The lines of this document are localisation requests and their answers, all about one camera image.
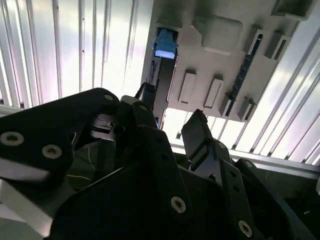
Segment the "wire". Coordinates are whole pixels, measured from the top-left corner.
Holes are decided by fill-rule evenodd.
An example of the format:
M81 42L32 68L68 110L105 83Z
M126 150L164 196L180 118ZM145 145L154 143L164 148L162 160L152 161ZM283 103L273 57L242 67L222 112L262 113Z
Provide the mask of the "wire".
M91 161L91 158L90 158L90 147L88 147L88 159L89 159L89 162L91 164L91 166L93 167L94 170L96 170L95 166L93 165L92 161Z
M91 165L90 162L87 159L84 159L84 158L82 158L81 156L78 156L78 155L76 155L75 157L76 157L77 160L81 160L82 162Z
M80 178L80 179L86 179L89 181L92 181L91 178L85 177L85 176L76 176L76 175L67 175L68 177L73 177L73 178Z

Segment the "corrugated metal wall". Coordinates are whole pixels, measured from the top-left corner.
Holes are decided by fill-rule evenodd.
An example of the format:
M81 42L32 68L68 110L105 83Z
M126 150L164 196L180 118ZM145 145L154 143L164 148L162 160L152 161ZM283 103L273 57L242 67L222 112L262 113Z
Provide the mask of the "corrugated metal wall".
M152 8L153 0L1 0L0 115L93 87L135 94ZM237 151L320 164L319 23L320 4L299 24L251 121L210 117L214 137ZM174 124L167 111L172 143L186 115Z
M0 92L30 108L93 87L141 84L153 0L1 0Z
M214 138L229 149L320 164L320 2L297 27L249 123L209 117ZM176 139L190 113L168 109L164 130Z

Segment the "gray metal bar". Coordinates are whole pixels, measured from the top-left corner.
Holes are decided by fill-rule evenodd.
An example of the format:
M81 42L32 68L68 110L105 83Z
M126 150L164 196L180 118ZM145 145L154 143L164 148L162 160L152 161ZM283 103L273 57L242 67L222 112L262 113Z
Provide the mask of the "gray metal bar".
M171 148L175 153L186 154L184 147L181 145L171 144ZM229 149L229 154L234 161L237 161L241 158L248 159L252 161L259 169L290 174L309 179L318 179L320 177L319 166L283 160L270 156L261 156L232 149Z
M67 181L53 190L39 190L0 179L0 202L13 212L9 217L18 216L44 238L50 234L57 210L74 193ZM7 213L0 211L0 218L7 217Z
M15 212L13 212L9 207L7 207L4 204L0 204L0 218L23 223L25 222L25 220L19 217Z
M0 105L0 115L3 117L5 115L14 114L24 110L23 108Z

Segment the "blue connector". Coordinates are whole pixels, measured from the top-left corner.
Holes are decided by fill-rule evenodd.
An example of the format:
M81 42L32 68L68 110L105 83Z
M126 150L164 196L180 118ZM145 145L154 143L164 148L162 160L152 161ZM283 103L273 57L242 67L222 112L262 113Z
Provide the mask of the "blue connector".
M174 59L178 47L174 41L174 33L171 30L161 28L153 42L153 47L156 57Z

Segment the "metal bolt head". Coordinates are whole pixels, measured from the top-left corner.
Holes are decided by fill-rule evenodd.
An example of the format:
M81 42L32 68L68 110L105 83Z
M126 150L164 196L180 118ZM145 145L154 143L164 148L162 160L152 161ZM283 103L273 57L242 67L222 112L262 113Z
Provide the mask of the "metal bolt head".
M246 235L248 238L252 237L252 229L251 227L248 225L248 223L246 223L243 220L238 221L238 226L240 231Z
M24 136L16 131L7 131L1 134L0 142L6 146L18 146L25 141Z
M143 110L145 110L145 111L147 111L148 110L148 108L146 108L145 106L143 106L143 105L140 105L140 108L141 109L143 109Z
M249 162L249 161L245 161L244 163L248 168L252 168L253 167L252 163Z
M114 99L113 96L110 96L110 95L108 95L108 94L104 95L104 97L105 97L107 100L109 100L109 101L112 101L112 100Z
M178 196L173 196L171 198L171 206L172 208L177 211L179 214L183 214L187 210L187 206L185 201L183 201Z
M223 145L221 142L218 142L218 145L219 145L219 147L222 148L222 149L225 149L225 148L226 148L226 146Z
M62 150L57 145L49 144L42 148L42 154L48 159L57 159L62 155Z

